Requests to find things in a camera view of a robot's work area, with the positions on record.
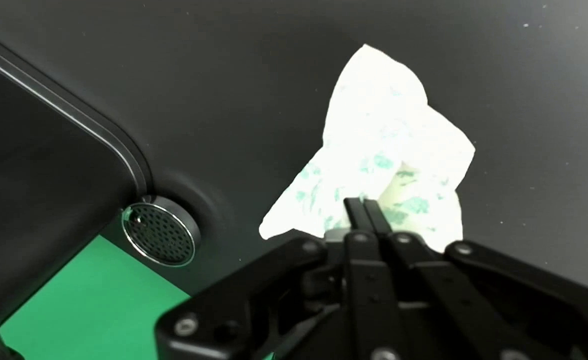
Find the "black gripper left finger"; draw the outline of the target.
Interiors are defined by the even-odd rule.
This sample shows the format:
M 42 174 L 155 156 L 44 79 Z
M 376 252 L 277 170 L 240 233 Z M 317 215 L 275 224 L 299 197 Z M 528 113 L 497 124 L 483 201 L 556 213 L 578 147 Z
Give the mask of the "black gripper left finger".
M 346 201 L 351 228 L 290 229 L 247 268 L 164 312 L 159 360 L 400 360 L 403 324 L 373 199 Z

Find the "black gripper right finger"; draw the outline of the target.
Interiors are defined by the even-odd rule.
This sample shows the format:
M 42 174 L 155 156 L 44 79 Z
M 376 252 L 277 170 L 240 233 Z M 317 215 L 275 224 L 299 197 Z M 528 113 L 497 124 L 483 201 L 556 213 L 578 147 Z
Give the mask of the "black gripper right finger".
M 365 212 L 392 268 L 400 308 L 416 304 L 452 330 L 459 360 L 588 360 L 588 287 L 478 242 L 442 254 L 394 232 L 374 199 Z

